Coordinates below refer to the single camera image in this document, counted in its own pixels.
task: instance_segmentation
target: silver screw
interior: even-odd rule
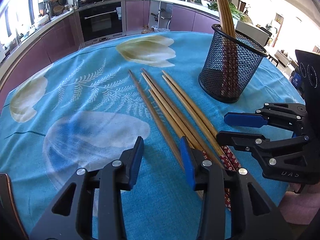
[[[77,175],[83,175],[83,174],[85,174],[85,169],[84,168],[79,168],[77,170]]]
[[[246,175],[248,173],[248,171],[245,168],[240,168],[238,171],[241,175]]]
[[[115,161],[112,162],[112,166],[114,166],[114,167],[118,167],[121,164],[122,164],[122,162],[120,160],[115,160]]]
[[[205,167],[210,167],[210,166],[212,165],[212,162],[209,161],[209,160],[204,160],[204,161],[202,162],[202,165],[205,166]]]
[[[277,163],[277,161],[276,161],[276,159],[274,159],[274,158],[271,158],[271,159],[269,160],[269,164],[270,164],[270,165],[276,165],[276,163]]]

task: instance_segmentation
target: black mesh pen holder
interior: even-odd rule
[[[212,25],[213,39],[199,75],[202,89],[224,103],[236,102],[267,51],[247,35],[236,31],[236,39]]]

